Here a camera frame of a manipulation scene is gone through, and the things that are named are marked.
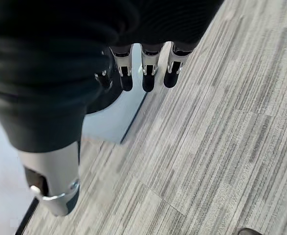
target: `robotic arm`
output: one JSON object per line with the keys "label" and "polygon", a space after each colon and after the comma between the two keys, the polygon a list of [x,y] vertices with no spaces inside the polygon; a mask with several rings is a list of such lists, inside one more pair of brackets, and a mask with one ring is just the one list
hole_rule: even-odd
{"label": "robotic arm", "polygon": [[54,215],[77,203],[82,123],[111,87],[110,58],[130,91],[132,44],[141,43],[142,86],[150,92],[171,41],[164,85],[172,88],[222,2],[0,0],[0,122],[30,190]]}

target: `black rubber part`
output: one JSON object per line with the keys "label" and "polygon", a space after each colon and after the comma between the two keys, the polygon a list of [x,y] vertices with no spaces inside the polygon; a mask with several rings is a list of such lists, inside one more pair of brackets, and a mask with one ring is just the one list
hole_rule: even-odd
{"label": "black rubber part", "polygon": [[132,76],[131,75],[130,76],[124,75],[124,76],[120,77],[120,84],[121,84],[122,89],[124,91],[127,91],[127,92],[131,91],[131,89],[132,89]]}
{"label": "black rubber part", "polygon": [[151,92],[154,88],[154,75],[143,75],[142,88],[145,92]]}
{"label": "black rubber part", "polygon": [[168,73],[168,71],[166,71],[165,76],[164,76],[164,85],[167,88],[173,88],[178,81],[178,75],[175,72],[172,73]]}
{"label": "black rubber part", "polygon": [[70,200],[66,203],[67,210],[68,210],[68,214],[70,214],[70,213],[74,210],[74,208],[75,208],[75,206],[76,206],[76,204],[77,204],[77,202],[78,202],[79,191],[80,191],[80,187],[79,187],[78,191],[76,192],[76,194],[72,197],[72,199],[70,199]]}
{"label": "black rubber part", "polygon": [[105,90],[110,88],[111,80],[107,74],[98,74],[97,80],[100,83],[101,87],[103,87]]}

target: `white wall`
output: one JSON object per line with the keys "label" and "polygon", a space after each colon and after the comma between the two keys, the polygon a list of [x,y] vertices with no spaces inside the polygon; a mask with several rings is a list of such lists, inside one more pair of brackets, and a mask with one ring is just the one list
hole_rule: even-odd
{"label": "white wall", "polygon": [[32,199],[17,151],[0,125],[0,235],[15,233]]}

